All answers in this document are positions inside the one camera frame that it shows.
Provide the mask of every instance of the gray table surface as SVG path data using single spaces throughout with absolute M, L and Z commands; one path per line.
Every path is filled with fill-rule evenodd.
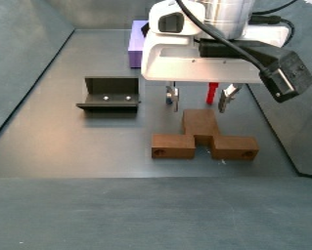
M 180 132 L 182 110 L 204 105 L 206 83 L 178 83 L 179 112 L 164 105 L 164 83 L 144 81 L 129 69 L 128 30 L 77 30 L 0 134 L 0 177 L 234 177 L 293 176 L 292 166 L 255 102 L 243 88 L 225 114 L 223 135 L 253 136 L 251 162 L 210 159 L 199 147 L 192 160 L 152 160 L 151 134 Z M 84 76 L 139 77 L 133 118 L 84 114 Z
M 312 250 L 312 180 L 0 179 L 0 250 Z

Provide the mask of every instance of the purple box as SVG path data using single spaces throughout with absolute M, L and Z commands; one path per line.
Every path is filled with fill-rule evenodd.
M 140 67 L 141 47 L 143 47 L 143 35 L 140 28 L 147 24 L 147 21 L 132 21 L 129 30 L 129 67 Z

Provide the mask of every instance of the gray wall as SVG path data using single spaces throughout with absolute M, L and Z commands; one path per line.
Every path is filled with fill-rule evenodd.
M 275 5 L 259 1 L 258 6 L 266 10 Z M 298 54 L 312 74 L 312 5 L 297 1 L 278 15 L 293 22 L 296 32 L 286 48 Z M 274 102 L 263 86 L 250 89 L 297 171 L 312 175 L 312 86 L 282 104 Z
M 45 0 L 74 28 L 129 28 L 132 20 L 147 19 L 156 0 Z
M 0 0 L 0 127 L 73 27 L 40 0 Z

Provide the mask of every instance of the wooden block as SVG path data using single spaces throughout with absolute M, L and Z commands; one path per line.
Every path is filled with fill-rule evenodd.
M 219 135 L 219 129 L 211 109 L 186 109 L 182 112 L 182 132 L 194 137 L 196 145 L 210 145 L 212 136 Z
M 191 159 L 194 139 L 190 135 L 152 135 L 151 158 Z
M 227 160 L 253 160 L 258 145 L 251 137 L 216 136 L 211 139 L 211 157 Z

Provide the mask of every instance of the black cable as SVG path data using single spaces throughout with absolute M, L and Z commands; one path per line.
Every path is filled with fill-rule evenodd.
M 289 27 L 289 35 L 288 35 L 286 41 L 284 43 L 284 46 L 285 46 L 288 44 L 289 40 L 293 37 L 293 34 L 294 34 L 294 25 L 293 25 L 293 23 L 289 20 L 281 19 L 279 22 L 285 23 L 288 25 L 288 27 Z
M 286 43 L 289 42 L 289 40 L 292 39 L 293 34 L 294 34 L 294 25 L 290 21 L 284 20 L 279 16 L 266 16 L 265 17 L 265 16 L 251 15 L 250 19 L 247 21 L 247 24 L 251 24 L 251 25 L 254 25 L 254 24 L 278 24 L 279 22 L 282 22 L 288 26 L 288 29 L 289 29 L 286 41 L 284 43 L 284 45 L 286 45 Z
M 261 71 L 265 76 L 270 75 L 269 69 L 242 50 L 234 45 L 229 40 L 226 40 L 214 30 L 211 30 L 191 14 L 190 10 L 182 3 L 182 0 L 176 0 L 178 5 L 182 8 L 182 12 L 195 24 L 195 26 L 207 34 L 210 35 L 218 42 L 226 45 L 233 51 L 235 51 Z
M 297 0 L 292 0 L 289 1 L 286 4 L 281 5 L 281 7 L 275 8 L 275 9 L 271 9 L 269 11 L 263 11 L 263 12 L 253 12 L 251 15 L 266 15 L 266 14 L 270 14 L 270 13 L 274 13 L 277 11 L 279 11 L 281 9 L 284 9 L 288 5 L 290 5 L 292 3 L 294 3 Z

